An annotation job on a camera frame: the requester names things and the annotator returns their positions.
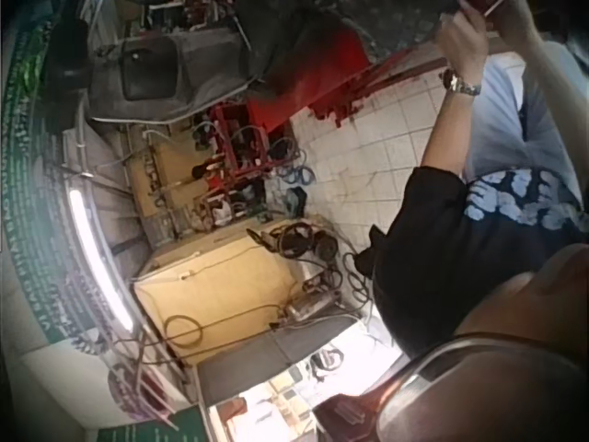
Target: person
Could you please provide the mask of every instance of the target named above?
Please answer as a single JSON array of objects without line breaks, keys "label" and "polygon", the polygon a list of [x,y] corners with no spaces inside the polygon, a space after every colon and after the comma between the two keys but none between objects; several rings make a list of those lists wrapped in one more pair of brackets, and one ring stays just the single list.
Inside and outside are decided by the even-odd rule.
[{"label": "person", "polygon": [[585,440],[589,98],[525,0],[490,19],[526,62],[525,118],[466,1],[437,41],[449,89],[401,210],[378,239],[375,302],[411,361],[313,413],[334,441]]},{"label": "person", "polygon": [[460,5],[437,34],[456,91],[375,254],[376,306],[410,357],[450,338],[498,285],[589,239],[581,69],[564,46],[541,39],[525,0],[505,0],[489,19],[526,63],[520,121],[509,76],[488,58],[485,18]]}]

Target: sleeve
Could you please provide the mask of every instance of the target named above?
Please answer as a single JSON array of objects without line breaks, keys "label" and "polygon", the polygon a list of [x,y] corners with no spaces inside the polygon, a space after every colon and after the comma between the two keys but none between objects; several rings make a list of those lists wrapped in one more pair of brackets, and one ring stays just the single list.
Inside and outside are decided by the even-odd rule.
[{"label": "sleeve", "polygon": [[416,168],[375,263],[375,300],[405,352],[417,355],[452,334],[451,292],[463,259],[467,186],[455,174]]}]

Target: wall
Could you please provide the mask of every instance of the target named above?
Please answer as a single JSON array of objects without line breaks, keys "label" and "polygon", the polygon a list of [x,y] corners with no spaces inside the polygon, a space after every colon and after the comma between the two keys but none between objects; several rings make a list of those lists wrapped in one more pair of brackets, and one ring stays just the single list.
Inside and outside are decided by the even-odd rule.
[{"label": "wall", "polygon": [[[204,240],[192,247],[199,243],[206,246]],[[179,355],[190,355],[267,330],[268,323],[278,318],[275,307],[207,325],[259,306],[283,305],[294,284],[291,264],[244,237],[150,273],[134,284],[134,290],[160,331],[173,315],[186,315],[205,327],[198,344],[190,346],[199,336],[193,333],[177,339],[187,348],[172,345]],[[174,336],[194,328],[187,320],[175,320],[167,332]],[[218,351],[190,356],[187,362],[196,364]]]}]

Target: fluorescent light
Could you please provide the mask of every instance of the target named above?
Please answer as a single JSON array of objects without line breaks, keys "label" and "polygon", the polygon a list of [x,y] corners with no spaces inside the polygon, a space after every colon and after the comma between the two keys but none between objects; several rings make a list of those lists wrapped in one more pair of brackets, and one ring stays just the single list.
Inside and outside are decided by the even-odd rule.
[{"label": "fluorescent light", "polygon": [[119,296],[117,289],[114,287],[109,272],[100,257],[98,246],[86,215],[86,207],[84,206],[82,193],[79,190],[73,189],[70,191],[69,196],[77,233],[82,241],[82,247],[86,254],[88,264],[90,265],[90,270],[94,275],[94,279],[102,291],[102,294],[107,299],[112,314],[121,322],[125,330],[130,332],[133,329],[133,319],[127,311],[127,308],[122,304],[121,297]]}]

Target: glasses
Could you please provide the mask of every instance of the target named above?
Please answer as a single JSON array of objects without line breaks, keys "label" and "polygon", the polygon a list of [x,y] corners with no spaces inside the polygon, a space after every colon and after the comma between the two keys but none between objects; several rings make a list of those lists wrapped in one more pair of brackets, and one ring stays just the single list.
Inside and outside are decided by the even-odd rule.
[{"label": "glasses", "polygon": [[501,352],[539,358],[579,370],[573,358],[537,343],[488,333],[464,335],[412,360],[396,375],[362,396],[334,396],[313,410],[318,427],[337,442],[378,442],[378,428],[388,424],[429,385],[464,361],[469,355]]}]

